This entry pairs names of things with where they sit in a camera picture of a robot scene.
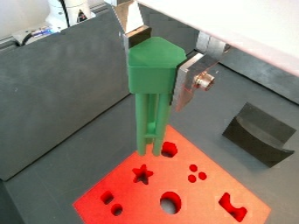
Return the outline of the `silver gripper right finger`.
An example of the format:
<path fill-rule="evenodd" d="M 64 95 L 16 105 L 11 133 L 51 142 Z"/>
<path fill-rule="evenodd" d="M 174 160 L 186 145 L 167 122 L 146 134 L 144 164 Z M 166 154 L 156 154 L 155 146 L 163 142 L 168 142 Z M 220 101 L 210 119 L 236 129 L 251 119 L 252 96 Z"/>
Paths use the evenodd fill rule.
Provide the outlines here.
<path fill-rule="evenodd" d="M 176 81 L 172 91 L 172 105 L 176 111 L 192 100 L 198 89 L 208 91 L 215 78 L 208 70 L 219 63 L 230 46 L 203 31 L 199 32 L 196 46 L 187 59 L 178 66 Z"/>

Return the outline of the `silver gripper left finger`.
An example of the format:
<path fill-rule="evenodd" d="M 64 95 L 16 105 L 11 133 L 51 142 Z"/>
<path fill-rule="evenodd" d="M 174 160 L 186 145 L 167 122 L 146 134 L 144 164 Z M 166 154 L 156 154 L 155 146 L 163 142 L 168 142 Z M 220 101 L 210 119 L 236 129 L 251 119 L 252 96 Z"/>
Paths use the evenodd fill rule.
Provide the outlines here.
<path fill-rule="evenodd" d="M 116 18 L 123 29 L 126 52 L 151 37 L 152 29 L 146 25 L 136 0 L 116 0 Z"/>

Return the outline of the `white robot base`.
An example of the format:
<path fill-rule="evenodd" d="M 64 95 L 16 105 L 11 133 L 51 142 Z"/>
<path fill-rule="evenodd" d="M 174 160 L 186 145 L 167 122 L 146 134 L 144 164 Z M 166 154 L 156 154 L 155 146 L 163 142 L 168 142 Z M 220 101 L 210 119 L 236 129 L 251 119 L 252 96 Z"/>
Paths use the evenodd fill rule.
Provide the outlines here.
<path fill-rule="evenodd" d="M 32 31 L 33 37 L 60 32 L 96 16 L 88 0 L 48 0 L 48 4 L 51 12 L 45 18 L 45 25 Z"/>

